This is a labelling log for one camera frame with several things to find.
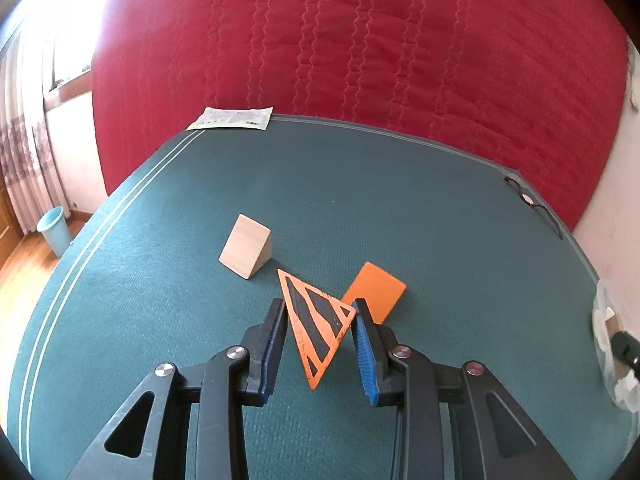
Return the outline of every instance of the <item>white curtain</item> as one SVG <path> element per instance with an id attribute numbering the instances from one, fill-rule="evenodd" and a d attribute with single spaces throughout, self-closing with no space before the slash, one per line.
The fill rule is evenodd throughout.
<path id="1" fill-rule="evenodd" d="M 33 12 L 0 62 L 0 164 L 23 232 L 49 209 L 68 205 L 44 112 L 52 74 L 52 27 L 46 8 Z"/>

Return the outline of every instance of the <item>white wall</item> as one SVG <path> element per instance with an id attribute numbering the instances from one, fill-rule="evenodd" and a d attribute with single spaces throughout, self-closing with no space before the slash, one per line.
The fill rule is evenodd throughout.
<path id="1" fill-rule="evenodd" d="M 574 231 L 601 278 L 610 278 L 640 316 L 640 59 L 623 105 L 607 166 Z"/>
<path id="2" fill-rule="evenodd" d="M 106 200 L 95 143 L 92 93 L 62 103 L 47 113 L 49 137 L 69 207 L 94 213 Z"/>

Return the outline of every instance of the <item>orange block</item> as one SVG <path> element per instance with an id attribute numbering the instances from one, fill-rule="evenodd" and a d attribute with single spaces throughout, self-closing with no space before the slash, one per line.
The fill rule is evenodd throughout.
<path id="1" fill-rule="evenodd" d="M 373 322 L 380 325 L 402 296 L 406 285 L 388 272 L 366 262 L 345 292 L 342 302 L 351 304 L 364 298 Z"/>
<path id="2" fill-rule="evenodd" d="M 315 390 L 356 309 L 284 270 L 278 269 L 278 277 L 306 379 Z"/>

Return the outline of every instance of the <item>black cord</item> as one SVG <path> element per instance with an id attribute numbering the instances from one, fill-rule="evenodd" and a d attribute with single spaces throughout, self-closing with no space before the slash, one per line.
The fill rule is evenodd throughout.
<path id="1" fill-rule="evenodd" d="M 518 188 L 518 194 L 520 195 L 520 199 L 527 204 L 530 208 L 535 209 L 537 207 L 539 207 L 540 209 L 544 210 L 546 212 L 546 214 L 549 216 L 549 219 L 551 220 L 551 222 L 553 223 L 553 225 L 556 227 L 556 231 L 558 231 L 558 236 L 560 237 L 561 240 L 564 240 L 564 237 L 562 236 L 562 229 L 560 228 L 560 225 L 558 224 L 558 221 L 556 220 L 556 218 L 553 216 L 553 214 L 551 213 L 551 211 L 549 211 L 548 207 L 540 204 L 540 203 L 536 203 L 533 201 L 533 199 L 529 196 L 529 195 L 525 195 L 524 191 L 522 190 L 522 186 L 520 185 L 520 183 L 515 180 L 514 178 L 511 178 L 510 176 L 505 176 L 502 179 L 507 185 L 509 185 L 511 182 L 513 182 L 517 188 Z"/>

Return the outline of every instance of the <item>red fabric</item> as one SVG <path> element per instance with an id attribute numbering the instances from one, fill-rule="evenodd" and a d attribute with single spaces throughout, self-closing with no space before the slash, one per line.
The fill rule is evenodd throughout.
<path id="1" fill-rule="evenodd" d="M 522 172 L 573 228 L 625 90 L 601 0 L 109 0 L 93 64 L 108 192 L 205 106 L 439 140 Z"/>

